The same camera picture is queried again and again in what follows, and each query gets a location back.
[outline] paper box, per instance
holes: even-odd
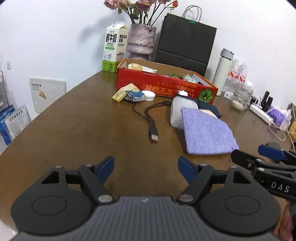
[[[115,73],[124,59],[128,29],[125,22],[113,22],[106,30],[102,70]]]
[[[131,63],[157,69],[157,73],[128,69],[127,66]],[[170,77],[174,73],[181,77],[189,74],[196,80],[196,84]],[[141,91],[153,91],[156,96],[174,97],[178,90],[185,90],[188,92],[188,96],[211,104],[218,91],[216,86],[194,71],[166,64],[125,58],[118,65],[116,89],[119,90],[129,83],[133,83]]]

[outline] black circular disc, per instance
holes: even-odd
[[[281,215],[276,199],[253,185],[224,187],[207,194],[200,212],[215,229],[227,234],[249,236],[272,230]]]
[[[42,185],[15,200],[11,215],[19,231],[36,235],[69,232],[87,221],[91,202],[82,192]]]

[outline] gray bottle cap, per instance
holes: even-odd
[[[223,49],[220,53],[221,57],[229,58],[233,60],[234,52],[228,50],[228,49]]]

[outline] power strip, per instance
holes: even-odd
[[[254,112],[256,115],[258,115],[262,120],[264,120],[267,124],[273,123],[273,118],[271,118],[268,114],[266,114],[263,110],[261,110],[259,107],[255,105],[250,106],[250,110]]]

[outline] gray textured plate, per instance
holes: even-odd
[[[13,241],[276,241],[273,234],[234,237],[207,226],[191,206],[171,197],[128,197],[99,206],[80,228],[54,237],[20,233]]]

